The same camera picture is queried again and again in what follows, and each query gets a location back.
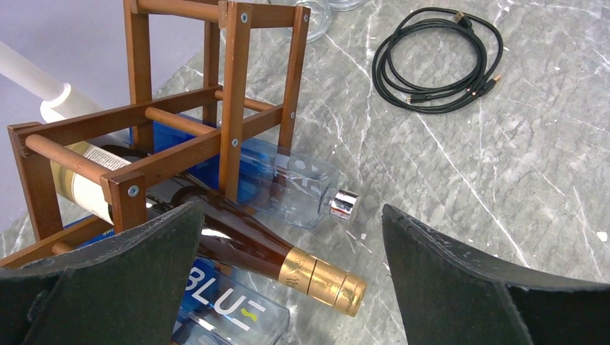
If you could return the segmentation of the clear glass bottle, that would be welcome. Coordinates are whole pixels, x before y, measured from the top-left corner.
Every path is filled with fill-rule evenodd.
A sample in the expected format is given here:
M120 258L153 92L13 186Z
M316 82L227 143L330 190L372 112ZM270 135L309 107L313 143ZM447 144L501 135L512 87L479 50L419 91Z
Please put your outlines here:
M329 0L330 9L334 12L348 12L365 4L367 0Z
M328 0L267 0L265 3L309 8L309 13L304 16L304 21L308 25L307 43L321 38L331 25L331 9Z

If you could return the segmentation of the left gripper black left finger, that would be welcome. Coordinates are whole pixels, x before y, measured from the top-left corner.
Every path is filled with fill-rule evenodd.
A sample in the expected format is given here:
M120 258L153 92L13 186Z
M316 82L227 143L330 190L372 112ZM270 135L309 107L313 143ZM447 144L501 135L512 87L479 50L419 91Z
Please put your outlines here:
M1 270L3 344L169 344L204 215L189 202L65 254Z

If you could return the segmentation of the dark bottle gold foil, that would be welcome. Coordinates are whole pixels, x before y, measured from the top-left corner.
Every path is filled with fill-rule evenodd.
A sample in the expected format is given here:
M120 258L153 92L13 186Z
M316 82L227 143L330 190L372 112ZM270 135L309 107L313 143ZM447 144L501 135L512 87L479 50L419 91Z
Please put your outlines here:
M117 170L145 157L126 147L97 147L77 142L67 149L109 170ZM51 161L58 195L113 224L111 206L100 185ZM147 216L190 202L202 202L204 225L198 256L277 280L335 310L354 317L362 303L367 282L357 275L319 259L292 245L224 195L181 172L146 190Z

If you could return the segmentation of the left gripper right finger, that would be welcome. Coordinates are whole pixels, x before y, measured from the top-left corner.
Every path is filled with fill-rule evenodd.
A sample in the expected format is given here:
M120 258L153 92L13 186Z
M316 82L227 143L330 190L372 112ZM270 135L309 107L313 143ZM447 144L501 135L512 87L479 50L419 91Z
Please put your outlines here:
M383 242L410 344L607 344L609 285L533 270L392 205Z

